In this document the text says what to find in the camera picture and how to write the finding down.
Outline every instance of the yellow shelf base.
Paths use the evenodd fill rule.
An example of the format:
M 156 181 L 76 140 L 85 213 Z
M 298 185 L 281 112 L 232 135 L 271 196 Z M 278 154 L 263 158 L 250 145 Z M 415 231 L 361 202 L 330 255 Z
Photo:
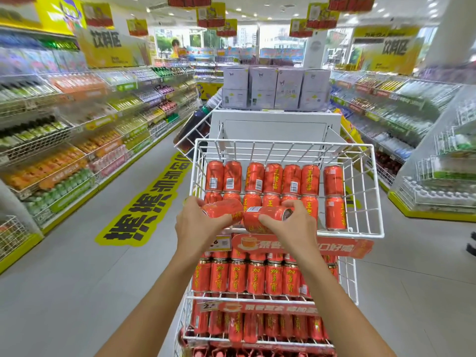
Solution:
M 116 171 L 109 179 L 107 179 L 104 183 L 99 184 L 98 186 L 95 186 L 91 191 L 89 191 L 86 195 L 84 195 L 80 200 L 76 201 L 74 205 L 66 210 L 61 217 L 56 219 L 54 222 L 51 224 L 48 224 L 46 227 L 42 228 L 42 232 L 44 235 L 50 233 L 54 228 L 56 228 L 58 225 L 60 225 L 67 217 L 69 217 L 71 214 L 73 214 L 76 210 L 79 209 L 80 206 L 82 206 L 84 203 L 86 203 L 88 200 L 90 200 L 93 196 L 95 196 L 98 192 L 103 190 L 106 186 L 110 184 L 114 179 L 116 179 L 119 175 L 121 175 L 126 169 L 128 169 L 132 164 L 134 164 L 137 160 L 142 158 L 142 156 L 149 150 L 151 150 L 155 145 L 157 145 L 159 142 L 161 142 L 166 136 L 168 136 L 172 131 L 177 129 L 177 127 L 181 124 L 183 124 L 187 118 L 183 119 L 182 121 L 178 122 L 173 128 L 171 128 L 168 132 L 166 132 L 161 138 L 157 139 L 144 149 L 142 149 L 139 154 L 135 155 L 131 160 L 129 160 L 127 163 L 125 163 L 120 170 Z
M 23 257 L 27 252 L 41 242 L 43 238 L 38 234 L 32 234 L 30 237 L 23 242 L 21 246 L 11 252 L 7 257 L 0 261 L 0 274 L 2 274 L 6 269 L 8 269 L 12 264 L 17 260 Z
M 438 220 L 450 220 L 455 222 L 476 223 L 475 214 L 461 214 L 461 213 L 449 213 L 449 212 L 423 212 L 419 210 L 409 210 L 395 192 L 390 192 L 388 194 L 388 198 L 403 213 L 403 215 L 407 216 L 408 218 L 438 219 Z

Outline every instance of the hand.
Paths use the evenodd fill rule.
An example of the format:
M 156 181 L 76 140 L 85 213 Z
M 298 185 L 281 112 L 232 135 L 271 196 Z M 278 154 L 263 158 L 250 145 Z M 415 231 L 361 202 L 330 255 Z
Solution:
M 294 207 L 293 214 L 284 222 L 266 215 L 260 215 L 259 221 L 276 234 L 285 250 L 296 260 L 309 252 L 315 254 L 316 249 L 319 251 L 316 220 L 309 215 L 300 200 L 287 200 L 282 205 Z
M 195 197 L 188 197 L 182 211 L 177 216 L 176 254 L 195 263 L 210 247 L 217 234 L 233 224 L 230 214 L 219 218 L 210 218 L 200 208 L 205 202 Z

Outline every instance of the person in background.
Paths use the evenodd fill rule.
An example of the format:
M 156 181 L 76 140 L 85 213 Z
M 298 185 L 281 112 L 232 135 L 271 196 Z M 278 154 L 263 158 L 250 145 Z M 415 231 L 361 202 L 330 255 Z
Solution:
M 178 59 L 179 58 L 179 48 L 180 48 L 180 41 L 176 38 L 172 40 L 172 54 L 170 54 L 171 59 Z
M 231 215 L 210 218 L 203 200 L 188 197 L 177 216 L 177 249 L 169 265 L 96 357 L 157 357 L 200 256 L 216 235 L 232 224 Z M 260 216 L 297 261 L 339 357 L 396 357 L 345 293 L 320 257 L 316 220 L 300 200 L 286 221 Z

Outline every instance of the barcode on can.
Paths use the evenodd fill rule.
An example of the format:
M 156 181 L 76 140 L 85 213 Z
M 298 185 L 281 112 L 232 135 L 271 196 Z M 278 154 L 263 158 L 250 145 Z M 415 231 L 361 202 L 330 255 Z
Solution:
M 246 211 L 247 212 L 259 212 L 261 207 L 249 207 Z
M 210 189 L 216 189 L 218 187 L 218 178 L 210 178 Z
M 235 187 L 235 179 L 227 178 L 227 187 L 226 189 L 233 189 Z
M 298 183 L 297 182 L 291 182 L 290 192 L 292 192 L 292 193 L 297 193 L 298 192 Z
M 256 190 L 262 191 L 263 190 L 263 181 L 256 179 Z

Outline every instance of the ceiling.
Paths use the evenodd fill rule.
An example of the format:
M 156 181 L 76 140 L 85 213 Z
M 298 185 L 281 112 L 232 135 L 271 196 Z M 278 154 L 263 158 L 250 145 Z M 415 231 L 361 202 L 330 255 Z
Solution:
M 132 11 L 145 11 L 147 7 L 166 3 L 167 0 L 104 0 L 117 4 Z M 276 22 L 289 21 L 291 18 L 305 18 L 309 2 L 323 2 L 325 0 L 213 0 L 225 2 L 229 18 L 237 18 L 240 22 Z M 437 2 L 433 7 L 434 13 L 429 11 L 429 4 Z M 359 24 L 377 24 L 390 22 L 437 23 L 443 15 L 449 0 L 376 0 L 376 6 L 371 12 L 348 15 L 341 13 L 339 26 L 353 26 Z M 165 25 L 187 25 L 196 22 L 194 10 L 165 6 L 149 14 L 149 23 Z

